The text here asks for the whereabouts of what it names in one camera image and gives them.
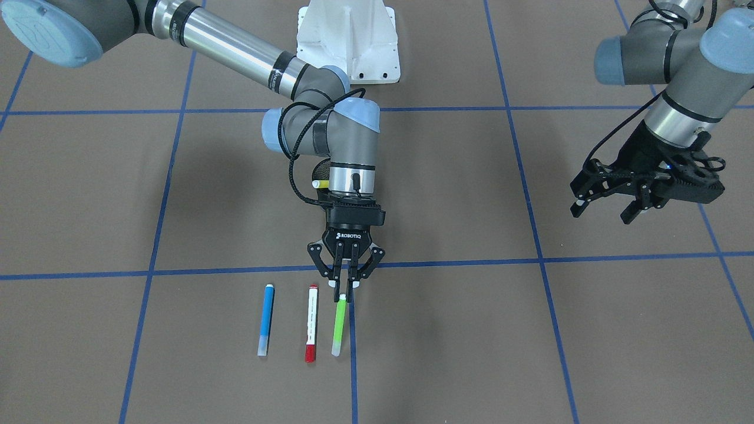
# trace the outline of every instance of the black cable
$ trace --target black cable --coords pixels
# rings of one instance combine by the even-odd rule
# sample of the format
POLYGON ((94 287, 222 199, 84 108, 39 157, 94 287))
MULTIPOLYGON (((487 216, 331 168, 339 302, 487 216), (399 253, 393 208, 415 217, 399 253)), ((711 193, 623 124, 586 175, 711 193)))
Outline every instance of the black cable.
POLYGON ((290 159, 290 154, 288 153, 288 148, 285 146, 285 143, 283 143, 283 120, 285 119, 285 115, 296 106, 306 106, 310 109, 317 109, 317 107, 311 103, 293 102, 283 109, 283 112, 280 114, 280 119, 277 120, 277 142, 280 144, 280 150, 283 151, 283 154, 288 159, 290 159))
POLYGON ((342 96, 338 97, 337 99, 333 100, 332 102, 326 104, 322 108, 318 108, 314 105, 311 105, 310 103, 303 103, 303 102, 295 102, 289 105, 283 113, 280 114, 280 121, 278 122, 278 141, 280 142, 280 145, 283 146, 283 139, 282 139, 282 125, 283 125, 283 118, 285 118, 285 114, 290 111, 295 106, 307 106, 311 109, 319 109, 317 113, 314 114, 314 116, 309 119, 309 122, 304 125, 303 129, 301 130, 301 133, 299 133, 298 138, 296 138, 296 144, 294 144, 293 149, 290 151, 290 155, 286 154, 288 159, 290 160, 288 162, 288 181, 290 182, 290 187, 293 189, 293 192, 298 196, 302 201, 304 201, 307 204, 313 204, 316 206, 323 206, 326 204, 326 202, 322 202, 313 198, 308 198, 304 196, 300 191, 298 186, 296 186, 296 181, 293 178, 293 166, 296 163, 296 159, 299 158, 298 151, 299 147, 301 146, 301 142, 304 140, 304 136, 306 135, 306 132, 309 131, 309 128, 311 128, 312 125, 314 125, 314 122, 319 119, 319 117, 322 116, 327 110, 333 108, 336 104, 342 102, 345 99, 348 99, 349 97, 352 97, 356 94, 359 94, 359 98, 363 98, 364 94, 366 93, 366 90, 363 88, 357 88, 356 90, 352 90, 347 92, 346 94, 343 94, 342 96))
MULTIPOLYGON (((595 153, 597 153, 597 150, 599 150, 600 147, 602 147, 605 143, 607 143, 608 140, 610 140, 618 131, 623 129, 626 125, 628 125, 629 122, 633 121, 637 116, 639 116, 640 113, 644 112, 652 103, 654 103, 657 99, 660 98, 662 93, 659 93, 657 96, 652 97, 652 100, 649 100, 647 103, 644 104, 644 106, 640 107, 638 110, 636 110, 634 113, 631 114, 628 118, 626 118, 625 121, 621 122, 617 127, 613 128, 613 131, 610 131, 610 134, 606 135, 605 138, 599 141, 599 143, 594 146, 591 152, 589 152, 589 155, 587 156, 586 160, 584 160, 584 164, 581 165, 581 170, 589 176, 596 176, 598 174, 595 174, 594 172, 587 169, 587 166, 589 164, 589 161, 592 160, 592 157, 595 153)), ((633 177, 640 177, 641 174, 610 174, 611 177, 617 177, 617 178, 633 178, 633 177)))
POLYGON ((657 6, 657 3, 654 2, 654 0, 648 0, 648 1, 649 1, 649 5, 652 6, 654 11, 657 12, 660 16, 662 16, 663 18, 671 22, 680 23, 681 25, 683 25, 683 29, 688 28, 688 21, 686 20, 686 18, 684 18, 683 16, 675 16, 675 17, 670 16, 669 14, 667 14, 666 11, 660 9, 659 6, 657 6))
POLYGON ((712 28, 717 17, 717 0, 712 0, 712 10, 710 10, 710 21, 707 23, 707 29, 712 28))
POLYGON ((697 16, 697 19, 694 19, 694 23, 699 22, 704 17, 704 6, 699 8, 699 16, 697 16))

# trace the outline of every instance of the green highlighter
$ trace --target green highlighter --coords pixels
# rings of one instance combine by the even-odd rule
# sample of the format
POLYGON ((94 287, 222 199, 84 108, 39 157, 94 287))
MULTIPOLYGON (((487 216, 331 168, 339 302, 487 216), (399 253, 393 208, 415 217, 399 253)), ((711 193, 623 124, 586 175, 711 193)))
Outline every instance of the green highlighter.
POLYGON ((340 345, 343 341, 343 321, 345 321, 345 307, 348 302, 345 301, 345 293, 341 293, 338 298, 338 305, 335 310, 335 329, 333 330, 333 356, 340 356, 340 345))

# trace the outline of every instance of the blue marker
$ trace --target blue marker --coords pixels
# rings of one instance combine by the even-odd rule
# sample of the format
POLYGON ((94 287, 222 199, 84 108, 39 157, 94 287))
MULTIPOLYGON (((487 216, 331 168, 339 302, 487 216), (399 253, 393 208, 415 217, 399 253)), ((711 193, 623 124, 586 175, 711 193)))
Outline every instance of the blue marker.
POLYGON ((265 287, 265 305, 262 307, 262 325, 259 327, 258 356, 267 356, 267 342, 270 339, 270 322, 272 320, 272 300, 275 297, 275 287, 267 284, 265 287))

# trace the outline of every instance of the blue tape line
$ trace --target blue tape line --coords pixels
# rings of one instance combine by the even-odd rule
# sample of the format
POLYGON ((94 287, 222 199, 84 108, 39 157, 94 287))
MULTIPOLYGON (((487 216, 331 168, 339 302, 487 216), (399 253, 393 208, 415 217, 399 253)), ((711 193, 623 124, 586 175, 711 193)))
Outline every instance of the blue tape line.
POLYGON ((155 275, 247 274, 252 272, 294 272, 315 270, 317 270, 317 267, 314 265, 248 266, 243 268, 163 269, 155 271, 155 275))
POLYGON ((565 390, 568 393, 568 399, 569 399, 569 404, 571 406, 571 415, 573 418, 573 422, 574 424, 579 424, 578 411, 576 409, 576 401, 574 399, 573 389, 571 387, 571 377, 569 375, 568 365, 566 363, 566 353, 562 346, 562 339, 560 337, 560 329, 559 329, 559 325, 557 321, 557 316, 555 313, 555 305, 553 302, 552 294, 550 293, 550 282, 547 277, 547 270, 545 269, 545 264, 542 257, 542 248, 539 241, 539 234, 537 232, 537 223, 534 217, 534 210, 532 208, 532 199, 531 199, 531 196, 529 195, 529 188, 526 183, 526 173, 524 172, 523 160, 521 159, 521 151, 518 145, 518 137, 516 136, 516 127, 513 124, 513 113, 510 110, 510 101, 508 99, 508 92, 505 85, 503 67, 500 62, 500 54, 498 52, 498 43, 495 38, 495 30, 492 26, 492 16, 489 12, 488 0, 484 0, 484 11, 485 11, 485 14, 487 15, 487 27, 489 28, 489 37, 490 37, 490 40, 492 41, 492 51, 495 54, 495 64, 498 67, 498 77, 500 78, 500 87, 503 92, 503 100, 507 108, 506 114, 508 117, 508 125, 510 127, 510 136, 513 140, 513 150, 516 153, 516 162, 518 164, 519 174, 521 177, 521 186, 523 188, 523 194, 526 200, 526 209, 529 212, 529 223, 532 226, 532 235, 534 236, 534 244, 537 249, 539 269, 542 274, 542 282, 544 284, 544 291, 545 291, 545 294, 547 295, 547 305, 550 309, 550 319, 553 325, 553 332, 555 333, 555 341, 558 348, 558 355, 560 357, 560 365, 562 368, 563 381, 565 383, 565 390))
POLYGON ((111 272, 64 272, 58 274, 11 274, 0 275, 0 281, 22 280, 62 280, 67 278, 113 278, 146 277, 148 271, 111 271, 111 272))
MULTIPOLYGON (((643 255, 614 255, 591 257, 543 257, 544 263, 582 263, 582 262, 610 262, 621 260, 677 260, 690 258, 709 258, 719 256, 715 252, 697 253, 656 253, 643 255)), ((722 252, 724 257, 754 257, 754 250, 722 252)), ((380 263, 379 268, 429 268, 434 266, 495 266, 520 265, 525 263, 539 263, 538 258, 501 259, 501 260, 438 260, 421 262, 387 262, 380 263)), ((315 271, 313 265, 293 266, 247 266, 240 268, 207 268, 207 269, 162 269, 151 272, 154 276, 165 275, 212 275, 212 274, 250 274, 256 272, 299 272, 315 271)), ((111 278, 111 277, 144 277, 149 271, 112 271, 112 272, 68 272, 57 274, 9 274, 0 275, 0 281, 22 280, 54 280, 65 278, 111 278)))
MULTIPOLYGON (((202 1, 202 6, 205 6, 207 0, 202 1)), ((152 277, 155 273, 155 264, 157 262, 157 252, 160 247, 160 237, 162 235, 162 225, 165 218, 165 210, 167 209, 167 198, 170 194, 170 182, 173 176, 173 166, 176 163, 176 152, 178 151, 178 143, 181 137, 181 130, 183 127, 183 117, 185 116, 186 104, 189 101, 189 88, 191 87, 191 80, 194 74, 194 62, 196 61, 196 52, 192 52, 191 60, 188 62, 188 72, 186 75, 186 83, 183 89, 183 100, 181 102, 181 110, 178 115, 178 123, 176 125, 176 135, 173 139, 173 150, 170 152, 170 163, 167 166, 167 176, 165 177, 165 187, 162 193, 162 202, 160 204, 160 215, 157 219, 157 229, 155 230, 155 240, 152 245, 152 256, 149 260, 149 274, 144 284, 144 295, 142 298, 142 305, 139 311, 139 321, 136 325, 136 336, 133 339, 133 351, 131 352, 131 361, 128 366, 128 377, 126 378, 126 387, 123 393, 123 403, 121 404, 121 415, 118 420, 118 424, 125 424, 126 415, 128 412, 128 403, 131 396, 131 387, 133 385, 133 375, 136 372, 136 360, 139 357, 139 347, 141 345, 141 336, 144 329, 144 319, 146 317, 146 309, 149 304, 149 292, 152 289, 152 277)))
POLYGON ((267 109, 187 109, 185 113, 265 113, 267 109))
POLYGON ((543 258, 546 263, 579 263, 579 262, 609 262, 617 260, 672 260, 672 259, 689 259, 689 258, 706 258, 717 257, 717 253, 698 252, 698 253, 656 253, 644 255, 616 255, 616 256, 595 256, 595 257, 550 257, 543 258))
POLYGON ((0 133, 5 127, 5 121, 10 115, 11 108, 13 107, 13 102, 16 101, 18 90, 19 88, 21 88, 21 82, 23 81, 23 77, 26 75, 26 70, 29 68, 29 62, 32 61, 33 55, 34 53, 29 51, 29 54, 26 55, 26 60, 23 62, 23 66, 21 66, 21 72, 18 73, 18 78, 16 78, 16 85, 13 86, 13 91, 11 92, 11 98, 8 99, 8 104, 5 105, 5 113, 3 113, 2 118, 0 118, 0 133))
POLYGON ((180 113, 180 109, 123 109, 123 110, 24 110, 9 112, 15 116, 49 116, 49 115, 157 115, 180 113))
POLYGON ((380 112, 460 112, 464 110, 505 110, 505 106, 407 106, 380 108, 380 112))
POLYGON ((348 332, 351 337, 351 423, 359 424, 359 396, 356 366, 356 294, 348 304, 348 332))
POLYGON ((136 336, 133 338, 133 348, 131 349, 131 360, 128 364, 128 377, 126 377, 126 388, 123 393, 123 403, 121 404, 121 415, 118 418, 118 424, 126 423, 126 413, 128 412, 128 401, 131 397, 131 387, 133 386, 133 374, 136 371, 136 359, 139 356, 139 347, 141 345, 141 335, 144 330, 144 317, 146 316, 146 306, 149 302, 149 291, 152 289, 152 276, 147 275, 144 284, 144 294, 142 295, 142 304, 139 309, 139 320, 136 323, 136 336))
POLYGON ((641 106, 632 105, 584 105, 584 106, 511 106, 510 110, 637 110, 641 106))
POLYGON ((697 205, 699 206, 699 212, 702 214, 702 219, 704 220, 704 225, 707 228, 707 232, 710 234, 710 238, 712 239, 712 244, 715 246, 715 252, 717 252, 718 258, 720 259, 722 270, 725 273, 725 277, 728 279, 728 284, 731 286, 731 291, 733 291, 733 297, 735 297, 736 303, 738 303, 738 309, 741 311, 741 315, 743 316, 743 322, 746 323, 746 328, 749 330, 749 335, 751 336, 752 341, 754 341, 754 327, 752 326, 752 320, 749 317, 749 313, 746 311, 746 307, 743 304, 741 295, 738 293, 738 287, 736 287, 736 283, 735 281, 733 281, 733 275, 731 275, 731 271, 730 269, 728 269, 728 263, 725 262, 725 255, 723 255, 722 250, 720 249, 720 245, 717 242, 715 232, 712 230, 712 224, 710 223, 709 218, 707 218, 704 206, 701 203, 698 203, 697 205))
POLYGON ((724 257, 754 257, 754 251, 722 252, 724 257))

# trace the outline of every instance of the marker cap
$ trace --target marker cap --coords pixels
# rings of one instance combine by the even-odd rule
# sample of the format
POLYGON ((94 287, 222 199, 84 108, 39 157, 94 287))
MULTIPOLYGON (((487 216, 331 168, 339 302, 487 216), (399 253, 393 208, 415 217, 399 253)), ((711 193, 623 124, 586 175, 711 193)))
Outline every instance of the marker cap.
POLYGON ((314 359, 316 357, 317 357, 316 345, 306 345, 306 355, 304 355, 304 361, 314 362, 314 359))

